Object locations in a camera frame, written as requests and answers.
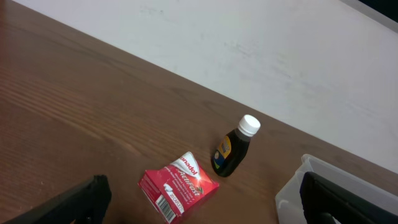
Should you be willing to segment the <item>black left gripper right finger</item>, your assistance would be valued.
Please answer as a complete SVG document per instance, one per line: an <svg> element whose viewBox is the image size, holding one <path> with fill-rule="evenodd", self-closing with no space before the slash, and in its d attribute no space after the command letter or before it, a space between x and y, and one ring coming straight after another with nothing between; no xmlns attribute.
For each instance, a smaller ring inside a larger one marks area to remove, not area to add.
<svg viewBox="0 0 398 224"><path fill-rule="evenodd" d="M300 198L308 224L397 224L397 215L314 172L304 174Z"/></svg>

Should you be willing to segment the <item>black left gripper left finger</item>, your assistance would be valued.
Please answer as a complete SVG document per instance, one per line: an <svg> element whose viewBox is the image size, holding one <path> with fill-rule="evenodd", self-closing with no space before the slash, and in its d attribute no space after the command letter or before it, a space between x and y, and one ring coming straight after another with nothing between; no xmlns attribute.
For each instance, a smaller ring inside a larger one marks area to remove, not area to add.
<svg viewBox="0 0 398 224"><path fill-rule="evenodd" d="M95 175L4 224L102 224L111 197L108 178Z"/></svg>

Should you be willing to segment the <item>clear plastic container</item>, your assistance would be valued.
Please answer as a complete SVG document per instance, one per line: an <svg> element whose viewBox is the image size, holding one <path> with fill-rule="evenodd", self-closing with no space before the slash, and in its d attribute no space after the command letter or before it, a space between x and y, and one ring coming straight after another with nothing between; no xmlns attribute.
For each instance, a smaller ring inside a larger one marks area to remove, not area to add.
<svg viewBox="0 0 398 224"><path fill-rule="evenodd" d="M280 224L397 224L397 196L309 154L275 196Z"/></svg>

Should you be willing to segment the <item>red Panadol ActiFast box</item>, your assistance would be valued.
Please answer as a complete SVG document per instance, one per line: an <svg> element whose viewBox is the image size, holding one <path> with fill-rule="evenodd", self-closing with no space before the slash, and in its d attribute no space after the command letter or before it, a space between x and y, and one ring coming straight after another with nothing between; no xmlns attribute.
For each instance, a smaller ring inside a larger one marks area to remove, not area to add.
<svg viewBox="0 0 398 224"><path fill-rule="evenodd" d="M178 223L188 211L219 188L191 152L159 170L146 170L138 182L167 224Z"/></svg>

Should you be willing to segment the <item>dark syrup bottle white cap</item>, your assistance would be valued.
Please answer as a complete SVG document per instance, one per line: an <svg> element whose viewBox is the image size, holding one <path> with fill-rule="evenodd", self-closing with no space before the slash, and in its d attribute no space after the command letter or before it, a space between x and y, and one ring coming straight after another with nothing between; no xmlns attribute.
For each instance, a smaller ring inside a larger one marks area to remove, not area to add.
<svg viewBox="0 0 398 224"><path fill-rule="evenodd" d="M251 139L260 127L257 118L245 114L238 126L224 136L211 155L211 165L218 176L228 177L234 172L246 157Z"/></svg>

